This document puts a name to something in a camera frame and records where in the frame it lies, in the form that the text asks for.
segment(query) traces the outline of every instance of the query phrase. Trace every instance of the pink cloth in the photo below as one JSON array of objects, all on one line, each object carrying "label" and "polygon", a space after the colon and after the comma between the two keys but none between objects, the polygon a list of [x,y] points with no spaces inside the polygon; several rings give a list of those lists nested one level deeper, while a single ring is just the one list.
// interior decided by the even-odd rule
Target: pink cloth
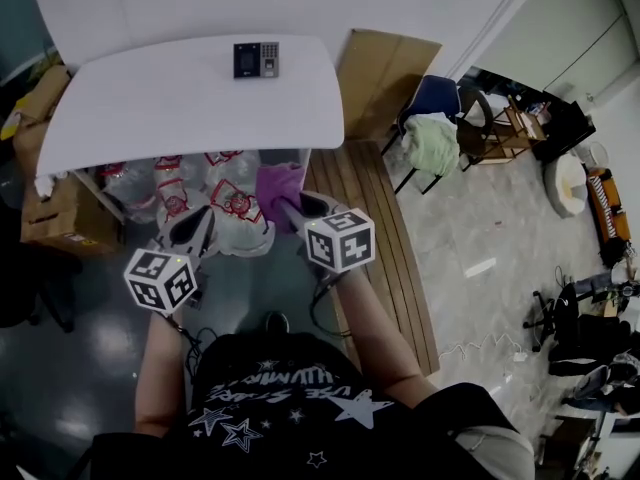
[{"label": "pink cloth", "polygon": [[266,220],[276,225],[282,233],[293,233],[286,214],[278,204],[279,199],[288,200],[300,208],[300,191],[304,180],[304,169],[299,164],[265,165],[258,169],[256,198]]}]

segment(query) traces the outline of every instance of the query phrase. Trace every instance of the green towel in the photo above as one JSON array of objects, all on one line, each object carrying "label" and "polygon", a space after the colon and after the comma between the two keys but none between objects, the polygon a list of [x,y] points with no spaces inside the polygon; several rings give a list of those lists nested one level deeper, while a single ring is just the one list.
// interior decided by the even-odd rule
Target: green towel
[{"label": "green towel", "polygon": [[444,114],[417,114],[407,119],[402,145],[416,169],[448,176],[458,165],[457,127]]}]

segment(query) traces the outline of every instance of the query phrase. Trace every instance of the black t-shirt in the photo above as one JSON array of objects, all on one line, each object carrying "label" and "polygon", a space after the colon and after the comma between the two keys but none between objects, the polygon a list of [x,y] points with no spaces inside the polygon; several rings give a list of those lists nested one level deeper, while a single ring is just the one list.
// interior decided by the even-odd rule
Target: black t-shirt
[{"label": "black t-shirt", "polygon": [[344,355],[310,335],[229,335],[205,352],[192,409],[164,439],[98,436],[91,471],[491,478],[454,440],[481,425],[513,429],[478,386],[453,386],[410,410],[371,390]]}]

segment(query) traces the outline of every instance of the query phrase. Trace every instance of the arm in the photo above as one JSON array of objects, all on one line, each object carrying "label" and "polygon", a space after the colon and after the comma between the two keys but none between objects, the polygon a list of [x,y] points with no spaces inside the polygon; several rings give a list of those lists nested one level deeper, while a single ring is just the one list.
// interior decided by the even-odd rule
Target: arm
[{"label": "arm", "polygon": [[624,409],[622,408],[622,406],[620,405],[620,403],[619,403],[619,402],[616,402],[615,404],[613,404],[613,408],[614,408],[618,413],[620,413],[620,415],[621,415],[621,416],[624,416],[625,418],[628,418],[628,417],[629,417],[629,415],[628,415],[626,412],[624,412]]},{"label": "arm", "polygon": [[422,375],[409,344],[389,320],[362,270],[349,272],[337,288],[365,377],[412,408],[435,393],[437,389]]},{"label": "arm", "polygon": [[[174,314],[177,322],[180,313]],[[184,407],[182,337],[152,312],[147,346],[136,388],[136,425],[140,434],[164,436]]]},{"label": "arm", "polygon": [[627,277],[629,281],[634,281],[637,269],[633,266],[633,259],[630,256],[626,256],[625,259],[627,262]]}]

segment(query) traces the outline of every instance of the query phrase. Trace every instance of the access control device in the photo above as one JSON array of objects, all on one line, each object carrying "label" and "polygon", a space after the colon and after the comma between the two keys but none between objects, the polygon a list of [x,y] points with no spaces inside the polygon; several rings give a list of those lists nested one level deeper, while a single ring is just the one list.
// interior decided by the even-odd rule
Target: access control device
[{"label": "access control device", "polygon": [[234,78],[275,78],[279,72],[280,43],[233,45]]}]

